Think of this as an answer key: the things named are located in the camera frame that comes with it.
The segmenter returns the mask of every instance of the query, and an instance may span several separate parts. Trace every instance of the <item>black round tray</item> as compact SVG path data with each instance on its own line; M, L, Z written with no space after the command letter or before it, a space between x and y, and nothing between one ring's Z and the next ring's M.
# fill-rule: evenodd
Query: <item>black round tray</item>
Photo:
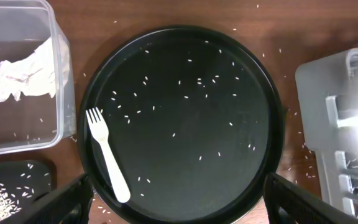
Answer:
M131 191L125 204L88 129L95 106ZM277 170L284 130L276 87L249 50L213 30L170 26L101 64L81 104L78 147L99 196L130 223L232 223Z

